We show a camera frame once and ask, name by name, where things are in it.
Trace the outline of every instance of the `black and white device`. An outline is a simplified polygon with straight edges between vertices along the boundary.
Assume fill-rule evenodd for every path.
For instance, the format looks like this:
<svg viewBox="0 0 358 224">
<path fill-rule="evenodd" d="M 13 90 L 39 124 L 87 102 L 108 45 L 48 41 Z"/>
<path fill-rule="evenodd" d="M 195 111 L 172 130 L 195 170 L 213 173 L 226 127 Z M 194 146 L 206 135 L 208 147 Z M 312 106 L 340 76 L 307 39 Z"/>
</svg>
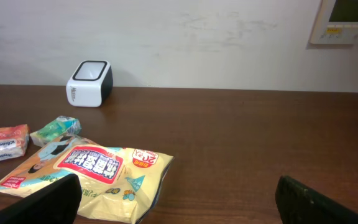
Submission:
<svg viewBox="0 0 358 224">
<path fill-rule="evenodd" d="M 67 99 L 73 106 L 98 107 L 111 89 L 111 65 L 104 60 L 80 63 L 66 85 Z"/>
<path fill-rule="evenodd" d="M 321 0 L 310 42 L 358 43 L 358 0 Z"/>
</svg>

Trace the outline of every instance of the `wood grain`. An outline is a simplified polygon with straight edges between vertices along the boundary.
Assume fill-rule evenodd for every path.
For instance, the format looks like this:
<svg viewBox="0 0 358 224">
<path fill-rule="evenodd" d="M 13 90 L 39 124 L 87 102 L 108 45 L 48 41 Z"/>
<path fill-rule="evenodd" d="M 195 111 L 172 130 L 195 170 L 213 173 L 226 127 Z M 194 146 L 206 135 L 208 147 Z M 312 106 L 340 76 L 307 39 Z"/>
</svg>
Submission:
<svg viewBox="0 0 358 224">
<path fill-rule="evenodd" d="M 0 127 L 59 115 L 104 146 L 175 156 L 145 224 L 281 223 L 283 174 L 358 212 L 358 93 L 114 88 L 100 108 L 76 108 L 63 86 L 0 85 Z M 0 179 L 38 149 L 0 162 Z M 0 194 L 0 209 L 16 200 Z"/>
</svg>

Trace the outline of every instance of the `black object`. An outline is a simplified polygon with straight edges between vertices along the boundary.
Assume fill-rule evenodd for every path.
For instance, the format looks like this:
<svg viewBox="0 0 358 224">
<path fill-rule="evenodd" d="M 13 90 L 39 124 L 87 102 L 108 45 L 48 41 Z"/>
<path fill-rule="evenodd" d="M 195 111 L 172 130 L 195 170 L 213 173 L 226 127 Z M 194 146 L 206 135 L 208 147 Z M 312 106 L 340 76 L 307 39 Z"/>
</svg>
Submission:
<svg viewBox="0 0 358 224">
<path fill-rule="evenodd" d="M 82 191 L 70 174 L 0 211 L 0 224 L 72 224 Z"/>
<path fill-rule="evenodd" d="M 357 213 L 289 176 L 278 181 L 276 204 L 283 224 L 358 224 Z"/>
<path fill-rule="evenodd" d="M 102 102 L 110 95 L 111 90 L 112 90 L 112 71 L 110 66 L 100 88 Z"/>
</svg>

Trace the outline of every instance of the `package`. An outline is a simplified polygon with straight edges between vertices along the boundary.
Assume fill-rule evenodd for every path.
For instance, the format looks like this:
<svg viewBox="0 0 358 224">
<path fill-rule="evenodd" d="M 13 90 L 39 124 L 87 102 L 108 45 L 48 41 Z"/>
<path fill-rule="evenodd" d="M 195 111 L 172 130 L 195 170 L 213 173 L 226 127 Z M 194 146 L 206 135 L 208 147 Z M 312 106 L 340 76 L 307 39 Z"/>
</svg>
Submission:
<svg viewBox="0 0 358 224">
<path fill-rule="evenodd" d="M 61 134 L 79 134 L 81 124 L 78 119 L 59 116 L 42 129 L 30 134 L 31 140 L 36 146 L 44 146 Z"/>
<path fill-rule="evenodd" d="M 141 149 L 102 147 L 64 134 L 3 178 L 0 192 L 26 197 L 74 173 L 83 193 L 79 215 L 139 223 L 156 204 L 172 159 Z"/>
<path fill-rule="evenodd" d="M 29 127 L 26 124 L 0 128 L 0 161 L 25 154 L 29 142 Z"/>
</svg>

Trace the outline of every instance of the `yellow snack bag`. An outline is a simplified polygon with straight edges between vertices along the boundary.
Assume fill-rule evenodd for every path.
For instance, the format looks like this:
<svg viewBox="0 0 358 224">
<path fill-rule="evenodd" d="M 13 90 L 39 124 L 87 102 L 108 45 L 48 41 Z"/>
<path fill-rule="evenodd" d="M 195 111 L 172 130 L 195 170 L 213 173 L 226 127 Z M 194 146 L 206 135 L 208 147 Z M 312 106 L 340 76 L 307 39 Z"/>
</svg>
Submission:
<svg viewBox="0 0 358 224">
<path fill-rule="evenodd" d="M 156 204 L 172 159 L 141 149 L 102 147 L 64 134 L 3 178 L 0 192 L 26 197 L 74 173 L 83 192 L 79 215 L 138 223 Z"/>
</svg>

